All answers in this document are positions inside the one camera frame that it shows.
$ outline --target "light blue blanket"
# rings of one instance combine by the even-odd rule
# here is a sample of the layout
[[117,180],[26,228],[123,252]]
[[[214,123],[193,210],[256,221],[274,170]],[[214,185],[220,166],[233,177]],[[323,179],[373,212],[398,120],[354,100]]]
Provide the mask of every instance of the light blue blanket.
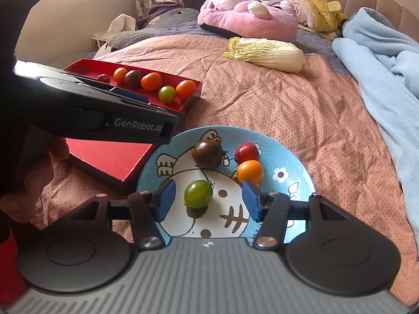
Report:
[[361,8],[333,50],[357,79],[401,182],[419,245],[419,44],[373,9]]

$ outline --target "flower pattern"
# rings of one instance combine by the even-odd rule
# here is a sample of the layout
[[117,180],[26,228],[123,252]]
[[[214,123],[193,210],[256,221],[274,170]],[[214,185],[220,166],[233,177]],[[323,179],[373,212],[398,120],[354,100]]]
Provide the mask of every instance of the flower pattern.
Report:
[[260,146],[260,144],[255,143],[255,146],[256,146],[256,148],[258,149],[259,156],[261,156],[261,155],[262,155],[262,150],[261,150],[261,146]]
[[278,181],[278,183],[283,183],[288,178],[288,172],[286,168],[282,167],[280,169],[274,170],[274,175],[272,176],[273,180]]
[[300,200],[300,193],[298,192],[298,182],[291,184],[288,188],[291,200]]

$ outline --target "red cherry tomato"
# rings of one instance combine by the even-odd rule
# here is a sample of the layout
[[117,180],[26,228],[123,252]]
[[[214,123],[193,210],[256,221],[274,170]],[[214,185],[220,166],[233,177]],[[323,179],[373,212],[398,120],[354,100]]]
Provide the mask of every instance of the red cherry tomato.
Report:
[[101,74],[100,76],[98,76],[96,78],[96,80],[97,81],[104,82],[104,83],[110,83],[111,77],[109,75],[107,75],[107,74]]
[[253,143],[241,144],[234,152],[234,160],[237,164],[248,160],[259,160],[259,158],[258,148]]

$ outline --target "blue gripper pad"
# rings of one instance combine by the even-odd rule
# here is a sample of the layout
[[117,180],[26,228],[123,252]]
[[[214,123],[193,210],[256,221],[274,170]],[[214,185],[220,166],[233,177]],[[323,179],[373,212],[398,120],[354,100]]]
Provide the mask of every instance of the blue gripper pad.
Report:
[[171,179],[165,180],[153,193],[152,204],[154,204],[155,209],[152,211],[152,214],[156,222],[164,221],[175,201],[175,197],[176,182]]
[[256,185],[249,184],[245,180],[241,187],[241,197],[252,219],[257,223],[263,222],[269,210],[263,192]]
[[130,91],[126,91],[124,89],[120,89],[118,87],[114,87],[112,89],[109,90],[109,92],[121,95],[123,97],[127,97],[127,98],[131,98],[140,102],[145,102],[146,104],[148,104],[148,98],[145,95],[141,95],[141,94],[137,94],[137,93],[133,93]]

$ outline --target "gray textured grip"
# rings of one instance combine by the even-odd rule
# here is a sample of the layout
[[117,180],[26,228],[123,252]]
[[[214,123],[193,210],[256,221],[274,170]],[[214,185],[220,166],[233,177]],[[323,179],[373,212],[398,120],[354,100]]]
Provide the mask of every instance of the gray textured grip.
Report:
[[32,289],[7,312],[405,314],[409,309],[387,291],[360,298],[318,292],[296,279],[276,253],[258,251],[244,239],[174,238],[162,250],[139,254],[126,274],[100,291],[51,296]]

